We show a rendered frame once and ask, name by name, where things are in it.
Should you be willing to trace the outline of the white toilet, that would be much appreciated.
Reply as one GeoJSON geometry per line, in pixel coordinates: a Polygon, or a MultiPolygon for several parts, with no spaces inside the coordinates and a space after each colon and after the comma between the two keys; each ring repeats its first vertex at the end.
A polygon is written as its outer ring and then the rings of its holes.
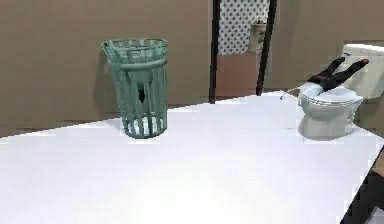
{"type": "Polygon", "coordinates": [[[298,105],[304,113],[299,132],[306,138],[328,141],[353,133],[354,117],[362,102],[384,93],[384,46],[345,44],[341,56],[346,60],[337,72],[363,58],[370,63],[323,98],[299,94],[298,105]]]}

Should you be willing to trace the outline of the white vase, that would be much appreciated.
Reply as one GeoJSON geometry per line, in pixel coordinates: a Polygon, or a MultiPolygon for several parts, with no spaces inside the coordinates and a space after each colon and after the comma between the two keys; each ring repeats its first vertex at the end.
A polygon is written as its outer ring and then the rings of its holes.
{"type": "Polygon", "coordinates": [[[263,48],[264,36],[266,33],[266,23],[262,20],[257,20],[250,26],[250,37],[248,50],[256,53],[263,48]]]}

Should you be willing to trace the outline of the green slatted waste bin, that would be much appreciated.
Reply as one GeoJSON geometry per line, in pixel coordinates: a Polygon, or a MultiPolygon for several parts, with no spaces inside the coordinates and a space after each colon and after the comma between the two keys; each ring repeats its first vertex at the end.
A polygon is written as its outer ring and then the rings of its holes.
{"type": "Polygon", "coordinates": [[[104,40],[120,117],[126,135],[157,137],[167,129],[168,41],[157,38],[104,40]]]}

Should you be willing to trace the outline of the pink cabinet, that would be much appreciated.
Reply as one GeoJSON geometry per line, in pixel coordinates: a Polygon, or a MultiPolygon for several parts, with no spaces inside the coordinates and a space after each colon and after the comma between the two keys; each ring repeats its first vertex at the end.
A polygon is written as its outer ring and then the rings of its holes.
{"type": "Polygon", "coordinates": [[[216,98],[254,95],[259,72],[258,54],[233,54],[217,57],[216,98]]]}

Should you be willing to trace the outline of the black door frame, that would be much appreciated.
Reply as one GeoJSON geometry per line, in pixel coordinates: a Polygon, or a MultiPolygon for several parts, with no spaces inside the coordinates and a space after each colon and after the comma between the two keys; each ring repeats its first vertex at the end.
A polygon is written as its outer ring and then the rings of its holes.
{"type": "MultiPolygon", "coordinates": [[[[220,20],[220,3],[222,0],[212,0],[212,19],[211,19],[211,43],[210,43],[210,71],[209,71],[209,95],[208,102],[214,104],[216,102],[216,81],[217,81],[217,56],[219,46],[219,20],[220,20]]],[[[259,64],[258,78],[255,93],[260,96],[263,93],[264,79],[266,76],[269,51],[271,47],[272,34],[274,29],[275,16],[278,6],[278,0],[270,0],[266,34],[264,37],[261,61],[259,64]]]]}

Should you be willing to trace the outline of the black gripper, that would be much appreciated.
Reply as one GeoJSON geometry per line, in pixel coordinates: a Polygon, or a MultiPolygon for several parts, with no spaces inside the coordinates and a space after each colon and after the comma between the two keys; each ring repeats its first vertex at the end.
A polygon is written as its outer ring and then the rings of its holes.
{"type": "MultiPolygon", "coordinates": [[[[318,84],[324,91],[329,91],[336,87],[336,75],[332,73],[318,73],[313,75],[308,79],[310,83],[318,84]]],[[[286,95],[292,95],[295,91],[298,92],[301,90],[301,87],[295,87],[289,90],[284,91],[280,96],[280,100],[283,100],[286,95]]]]}

